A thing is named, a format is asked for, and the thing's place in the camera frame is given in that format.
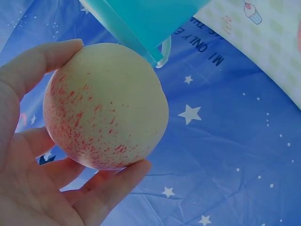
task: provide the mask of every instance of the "checkered fabric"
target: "checkered fabric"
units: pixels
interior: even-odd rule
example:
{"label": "checkered fabric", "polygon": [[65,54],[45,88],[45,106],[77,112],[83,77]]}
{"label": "checkered fabric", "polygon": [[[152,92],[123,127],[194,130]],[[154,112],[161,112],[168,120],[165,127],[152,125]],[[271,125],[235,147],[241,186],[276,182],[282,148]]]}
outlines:
{"label": "checkered fabric", "polygon": [[195,18],[249,57],[301,109],[300,0],[212,0]]}

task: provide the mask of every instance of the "tent fabric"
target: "tent fabric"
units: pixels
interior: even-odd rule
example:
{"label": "tent fabric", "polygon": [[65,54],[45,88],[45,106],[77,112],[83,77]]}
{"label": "tent fabric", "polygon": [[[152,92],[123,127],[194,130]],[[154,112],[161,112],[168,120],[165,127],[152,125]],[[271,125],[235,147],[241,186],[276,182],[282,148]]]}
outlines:
{"label": "tent fabric", "polygon": [[[118,42],[77,0],[1,1],[0,9],[0,65],[49,41]],[[102,225],[298,226],[298,107],[248,57],[193,18],[172,40],[168,63],[156,69],[170,119],[148,157],[153,168]],[[44,125],[50,76],[22,100],[16,131]],[[37,161],[65,156],[56,146]],[[87,168],[62,190],[79,188],[94,174]]]}

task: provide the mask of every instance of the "red speckles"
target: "red speckles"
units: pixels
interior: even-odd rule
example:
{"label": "red speckles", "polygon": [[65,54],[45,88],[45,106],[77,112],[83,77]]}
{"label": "red speckles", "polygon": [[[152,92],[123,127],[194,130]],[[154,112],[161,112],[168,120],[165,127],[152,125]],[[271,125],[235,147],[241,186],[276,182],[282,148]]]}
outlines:
{"label": "red speckles", "polygon": [[65,77],[66,77],[66,74],[64,74],[64,75],[62,76],[62,78],[59,79],[59,81],[60,81],[60,82],[64,81]]}
{"label": "red speckles", "polygon": [[96,108],[94,109],[94,111],[96,112],[97,110],[100,110],[101,107],[102,107],[101,105],[96,106]]}
{"label": "red speckles", "polygon": [[117,151],[118,149],[120,149],[122,147],[122,145],[119,145],[117,148],[115,148],[115,151]]}
{"label": "red speckles", "polygon": [[83,90],[88,90],[88,89],[89,89],[88,85],[87,85],[87,84],[85,84],[85,86],[84,86]]}
{"label": "red speckles", "polygon": [[75,127],[78,127],[81,117],[83,117],[83,112],[76,115]]}
{"label": "red speckles", "polygon": [[74,132],[74,138],[75,138],[75,139],[79,138],[79,137],[80,137],[80,135],[81,135],[81,133],[80,133],[80,132]]}
{"label": "red speckles", "polygon": [[59,95],[63,95],[63,94],[65,94],[66,93],[66,91],[63,89],[63,88],[60,88],[59,90],[58,90],[58,94]]}
{"label": "red speckles", "polygon": [[110,122],[110,125],[112,125],[115,121],[116,117],[113,118],[113,120]]}
{"label": "red speckles", "polygon": [[68,95],[68,97],[67,97],[67,99],[69,99],[70,97],[72,97],[73,95],[74,95],[74,91],[72,91],[69,95]]}

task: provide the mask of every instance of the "cupcake print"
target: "cupcake print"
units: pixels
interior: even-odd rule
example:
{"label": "cupcake print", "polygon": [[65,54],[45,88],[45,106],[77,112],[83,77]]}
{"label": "cupcake print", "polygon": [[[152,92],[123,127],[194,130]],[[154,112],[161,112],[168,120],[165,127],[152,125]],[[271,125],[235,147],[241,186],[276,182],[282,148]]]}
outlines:
{"label": "cupcake print", "polygon": [[250,3],[245,3],[244,12],[245,15],[255,24],[260,24],[262,22],[262,17],[259,15],[254,5]]}

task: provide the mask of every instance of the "finger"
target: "finger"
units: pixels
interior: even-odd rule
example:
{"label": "finger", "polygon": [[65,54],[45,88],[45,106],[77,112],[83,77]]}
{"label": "finger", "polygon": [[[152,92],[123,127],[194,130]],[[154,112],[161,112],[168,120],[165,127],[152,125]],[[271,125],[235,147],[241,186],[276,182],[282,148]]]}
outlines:
{"label": "finger", "polygon": [[89,179],[80,189],[64,191],[63,195],[68,201],[68,203],[70,203],[70,205],[73,205],[84,194],[97,188],[99,185],[101,185],[102,183],[104,183],[106,180],[113,177],[114,175],[116,175],[118,172],[119,170],[99,171],[91,179]]}
{"label": "finger", "polygon": [[0,81],[10,86],[21,100],[45,73],[62,67],[82,46],[81,40],[69,40],[34,47],[2,66]]}
{"label": "finger", "polygon": [[73,207],[84,225],[99,226],[111,210],[142,181],[150,169],[149,161],[137,162],[75,202]]}
{"label": "finger", "polygon": [[45,127],[28,129],[20,132],[35,158],[41,157],[55,145]]}
{"label": "finger", "polygon": [[89,179],[81,188],[80,190],[83,193],[87,193],[99,185],[101,185],[104,181],[108,180],[109,178],[115,176],[119,173],[120,170],[111,170],[111,171],[99,171],[96,173],[91,179]]}
{"label": "finger", "polygon": [[70,158],[48,162],[41,167],[58,189],[74,181],[85,169]]}

